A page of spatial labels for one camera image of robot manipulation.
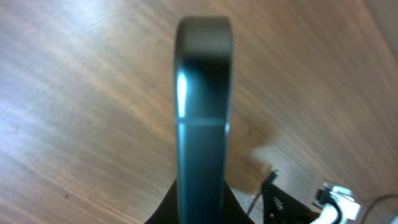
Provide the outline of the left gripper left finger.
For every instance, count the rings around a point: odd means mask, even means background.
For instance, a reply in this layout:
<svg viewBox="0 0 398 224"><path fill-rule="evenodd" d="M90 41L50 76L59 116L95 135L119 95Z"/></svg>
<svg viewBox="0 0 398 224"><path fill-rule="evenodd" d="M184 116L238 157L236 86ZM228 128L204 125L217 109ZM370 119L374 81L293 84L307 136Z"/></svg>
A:
<svg viewBox="0 0 398 224"><path fill-rule="evenodd" d="M174 180L160 205L145 224L179 224L176 180Z"/></svg>

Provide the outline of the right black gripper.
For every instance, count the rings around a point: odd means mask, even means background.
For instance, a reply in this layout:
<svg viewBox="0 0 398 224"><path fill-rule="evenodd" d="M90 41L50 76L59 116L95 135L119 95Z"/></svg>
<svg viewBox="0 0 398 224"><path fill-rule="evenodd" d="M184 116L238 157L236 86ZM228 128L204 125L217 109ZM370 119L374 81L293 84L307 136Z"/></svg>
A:
<svg viewBox="0 0 398 224"><path fill-rule="evenodd" d="M309 224L320 213L314 212L274 184L277 171L272 170L261 185L264 224Z"/></svg>

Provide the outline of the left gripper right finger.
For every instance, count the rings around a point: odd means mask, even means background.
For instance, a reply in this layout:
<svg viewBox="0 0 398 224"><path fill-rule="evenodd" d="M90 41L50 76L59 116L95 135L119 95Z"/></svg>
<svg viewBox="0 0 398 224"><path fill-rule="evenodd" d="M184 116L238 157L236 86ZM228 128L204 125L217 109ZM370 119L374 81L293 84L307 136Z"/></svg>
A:
<svg viewBox="0 0 398 224"><path fill-rule="evenodd" d="M254 224L226 182L223 189L222 224Z"/></svg>

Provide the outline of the blue Galaxy S25 smartphone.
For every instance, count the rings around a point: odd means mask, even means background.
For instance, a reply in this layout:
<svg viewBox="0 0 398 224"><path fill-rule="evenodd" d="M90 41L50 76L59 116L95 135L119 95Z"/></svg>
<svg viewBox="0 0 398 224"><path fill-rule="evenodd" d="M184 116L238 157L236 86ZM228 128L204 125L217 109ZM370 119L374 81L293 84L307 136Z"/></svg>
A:
<svg viewBox="0 0 398 224"><path fill-rule="evenodd" d="M174 53L180 223L221 223L231 119L233 34L227 17L185 17Z"/></svg>

